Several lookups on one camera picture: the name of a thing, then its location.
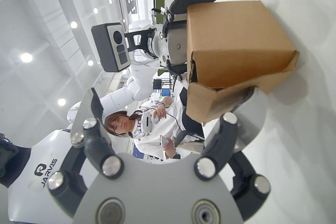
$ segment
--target white t-shirt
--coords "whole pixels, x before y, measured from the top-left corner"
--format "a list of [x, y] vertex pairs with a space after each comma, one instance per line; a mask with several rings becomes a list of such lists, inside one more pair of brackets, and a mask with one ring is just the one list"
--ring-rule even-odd
[[[165, 151], [162, 149], [162, 146], [160, 145], [160, 136], [168, 137], [173, 142], [175, 142], [176, 136], [180, 133], [181, 130], [185, 130], [183, 124], [182, 124], [182, 112], [184, 110], [184, 106], [181, 102], [180, 96], [177, 97], [176, 102], [174, 102], [174, 99], [172, 98], [173, 103], [170, 105], [170, 107], [166, 108], [167, 111], [167, 118], [161, 118], [158, 124], [152, 125], [152, 131], [149, 133], [149, 135], [144, 136], [140, 139], [135, 139], [134, 144], [138, 148], [138, 150], [142, 153], [161, 158], [166, 159]], [[151, 103], [151, 101], [147, 102], [145, 104], [141, 105], [141, 108], [146, 107], [157, 107], [157, 104], [155, 101]], [[135, 126], [133, 129], [133, 134], [138, 133], [139, 126], [140, 126], [141, 120], [136, 120]], [[192, 137], [190, 135], [187, 135], [183, 142], [190, 142], [195, 141], [197, 138]]]

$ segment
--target black chair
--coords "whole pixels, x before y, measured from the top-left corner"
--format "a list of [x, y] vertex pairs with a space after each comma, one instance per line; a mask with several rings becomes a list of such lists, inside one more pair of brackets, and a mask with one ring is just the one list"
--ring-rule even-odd
[[[244, 99], [230, 111], [238, 119], [238, 137], [234, 149], [235, 152], [243, 150], [261, 131], [266, 119], [266, 103], [266, 94], [258, 87], [251, 86]], [[182, 131], [175, 140], [175, 147], [182, 142], [186, 135], [191, 135], [204, 141], [204, 137], [192, 131]]]

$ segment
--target woman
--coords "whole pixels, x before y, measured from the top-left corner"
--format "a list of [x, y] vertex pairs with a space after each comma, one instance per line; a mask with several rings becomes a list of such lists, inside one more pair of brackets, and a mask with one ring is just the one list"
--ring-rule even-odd
[[[115, 112], [105, 119], [105, 128], [113, 135], [119, 137], [138, 138], [134, 143], [140, 152], [161, 159], [173, 158], [176, 155], [174, 141], [180, 131], [188, 130], [203, 136], [202, 125], [186, 114], [187, 90], [182, 89], [176, 102], [172, 97], [165, 97], [155, 109], [149, 109], [153, 116], [158, 116], [158, 124], [152, 125], [148, 135], [138, 138], [141, 131], [141, 114], [137, 110], [131, 116], [126, 111]], [[167, 138], [169, 143], [161, 146], [161, 136]], [[197, 138], [187, 135], [179, 147], [194, 153], [201, 153], [203, 143]]]

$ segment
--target ceiling light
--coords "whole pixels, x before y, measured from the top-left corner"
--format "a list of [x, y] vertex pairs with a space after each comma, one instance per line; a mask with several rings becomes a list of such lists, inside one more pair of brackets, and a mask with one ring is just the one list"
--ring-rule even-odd
[[76, 27], [77, 27], [77, 23], [76, 23], [75, 21], [73, 21], [73, 22], [71, 22], [70, 26], [71, 26], [72, 28], [76, 28]]
[[62, 107], [62, 106], [65, 105], [66, 100], [65, 100], [65, 99], [59, 99], [58, 103], [59, 103], [59, 105]]
[[21, 55], [21, 60], [25, 63], [28, 63], [33, 60], [33, 56], [29, 53], [24, 53]]

